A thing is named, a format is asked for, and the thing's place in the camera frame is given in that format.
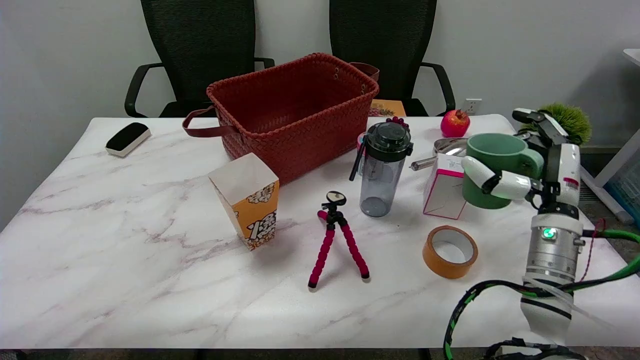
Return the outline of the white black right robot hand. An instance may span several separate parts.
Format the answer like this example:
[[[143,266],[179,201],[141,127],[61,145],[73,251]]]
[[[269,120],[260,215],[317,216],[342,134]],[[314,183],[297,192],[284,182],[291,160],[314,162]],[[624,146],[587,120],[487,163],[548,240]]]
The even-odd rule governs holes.
[[[474,207],[498,210],[526,200],[540,214],[578,217],[578,137],[544,110],[517,108],[512,118],[533,130],[469,137],[461,159],[462,196]]]

